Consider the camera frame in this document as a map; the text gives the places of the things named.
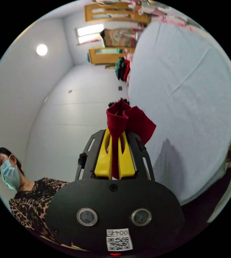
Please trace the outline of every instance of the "dark hair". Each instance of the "dark hair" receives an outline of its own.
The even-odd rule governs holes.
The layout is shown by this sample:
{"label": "dark hair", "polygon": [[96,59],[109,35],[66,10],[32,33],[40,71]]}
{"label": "dark hair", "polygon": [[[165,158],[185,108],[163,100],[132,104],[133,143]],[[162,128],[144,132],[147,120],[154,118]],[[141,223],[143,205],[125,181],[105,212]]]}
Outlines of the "dark hair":
{"label": "dark hair", "polygon": [[[4,147],[1,147],[1,148],[0,148],[0,153],[5,154],[5,155],[7,155],[8,157],[12,154],[8,149],[6,149],[6,148],[4,148]],[[18,159],[17,159],[17,166],[18,166],[19,170],[21,171],[21,174],[22,174],[22,175],[25,175],[24,172],[23,172],[22,169],[21,169],[21,162],[20,162]]]}

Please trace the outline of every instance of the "qr code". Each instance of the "qr code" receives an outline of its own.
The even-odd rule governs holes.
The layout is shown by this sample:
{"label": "qr code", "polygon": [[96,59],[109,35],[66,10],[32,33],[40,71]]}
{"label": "qr code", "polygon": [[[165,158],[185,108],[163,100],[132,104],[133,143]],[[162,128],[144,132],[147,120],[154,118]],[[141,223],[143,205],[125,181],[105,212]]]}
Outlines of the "qr code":
{"label": "qr code", "polygon": [[108,251],[127,251],[133,249],[130,236],[108,236],[106,243]]}

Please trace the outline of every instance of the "leopard print blouse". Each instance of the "leopard print blouse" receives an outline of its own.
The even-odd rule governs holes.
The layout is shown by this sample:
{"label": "leopard print blouse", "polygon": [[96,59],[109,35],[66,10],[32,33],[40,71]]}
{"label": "leopard print blouse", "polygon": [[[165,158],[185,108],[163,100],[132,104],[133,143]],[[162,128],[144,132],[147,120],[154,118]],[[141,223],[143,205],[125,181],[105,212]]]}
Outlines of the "leopard print blouse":
{"label": "leopard print blouse", "polygon": [[49,231],[45,216],[53,196],[67,184],[68,182],[46,177],[35,181],[31,191],[17,192],[15,197],[10,199],[9,205],[13,216],[27,229],[61,244]]}

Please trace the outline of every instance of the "mattress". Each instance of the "mattress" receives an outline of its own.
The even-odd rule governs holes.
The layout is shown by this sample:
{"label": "mattress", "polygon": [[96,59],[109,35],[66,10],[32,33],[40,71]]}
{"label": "mattress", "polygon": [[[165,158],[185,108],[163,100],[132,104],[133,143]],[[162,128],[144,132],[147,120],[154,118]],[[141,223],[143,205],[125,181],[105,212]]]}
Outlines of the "mattress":
{"label": "mattress", "polygon": [[129,101],[157,125],[146,144],[155,180],[181,205],[224,175],[231,143],[231,71],[204,37],[152,22],[135,50]]}

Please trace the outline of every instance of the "window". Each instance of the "window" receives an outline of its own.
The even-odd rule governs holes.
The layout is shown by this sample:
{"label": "window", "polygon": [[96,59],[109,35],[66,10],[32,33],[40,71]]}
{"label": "window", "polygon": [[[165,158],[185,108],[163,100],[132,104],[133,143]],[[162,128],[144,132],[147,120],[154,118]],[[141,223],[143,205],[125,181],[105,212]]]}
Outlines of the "window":
{"label": "window", "polygon": [[97,41],[100,39],[100,32],[104,29],[103,24],[95,24],[77,29],[79,44]]}

